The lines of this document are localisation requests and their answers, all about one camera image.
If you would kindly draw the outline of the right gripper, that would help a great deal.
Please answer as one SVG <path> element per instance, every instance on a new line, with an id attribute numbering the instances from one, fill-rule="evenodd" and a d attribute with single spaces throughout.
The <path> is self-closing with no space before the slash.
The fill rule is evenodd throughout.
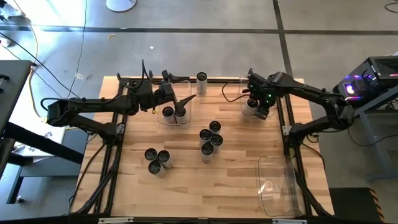
<path id="1" fill-rule="evenodd" d="M 274 86 L 268 80 L 256 73 L 248 75 L 248 89 L 251 98 L 259 101 L 253 116 L 265 120 L 270 113 L 270 107 L 275 105 L 276 94 Z"/>

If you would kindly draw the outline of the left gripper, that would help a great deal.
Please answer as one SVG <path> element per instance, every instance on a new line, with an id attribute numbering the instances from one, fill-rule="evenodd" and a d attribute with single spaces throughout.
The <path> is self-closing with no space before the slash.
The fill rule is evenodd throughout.
<path id="1" fill-rule="evenodd" d="M 187 112 L 187 110 L 185 109 L 185 105 L 189 103 L 192 99 L 194 99 L 196 95 L 191 95 L 178 101 L 172 84 L 189 81 L 190 77 L 175 76 L 169 73 L 167 70 L 163 70 L 162 78 L 163 79 L 160 82 L 152 81 L 154 85 L 157 85 L 159 87 L 155 92 L 153 92 L 154 99 L 152 102 L 152 109 L 155 110 L 157 106 L 172 101 L 175 107 L 175 115 L 179 117 L 185 116 Z"/>

